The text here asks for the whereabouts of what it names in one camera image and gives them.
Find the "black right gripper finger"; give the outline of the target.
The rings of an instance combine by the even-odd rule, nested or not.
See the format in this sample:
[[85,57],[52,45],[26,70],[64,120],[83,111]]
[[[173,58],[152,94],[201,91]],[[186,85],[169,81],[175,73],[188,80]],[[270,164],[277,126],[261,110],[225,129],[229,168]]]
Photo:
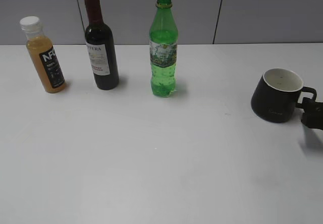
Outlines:
[[308,128],[323,130],[322,108],[304,112],[301,122]]
[[303,110],[317,110],[318,103],[312,98],[304,97],[302,100],[302,108]]

